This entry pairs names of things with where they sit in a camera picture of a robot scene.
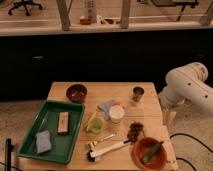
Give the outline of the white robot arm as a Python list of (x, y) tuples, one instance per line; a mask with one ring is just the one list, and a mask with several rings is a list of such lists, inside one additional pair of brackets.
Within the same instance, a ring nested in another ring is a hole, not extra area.
[(208, 69), (200, 62), (170, 70), (165, 77), (166, 86), (159, 94), (161, 105), (170, 109), (188, 99), (213, 115), (213, 88), (205, 84), (207, 78)]

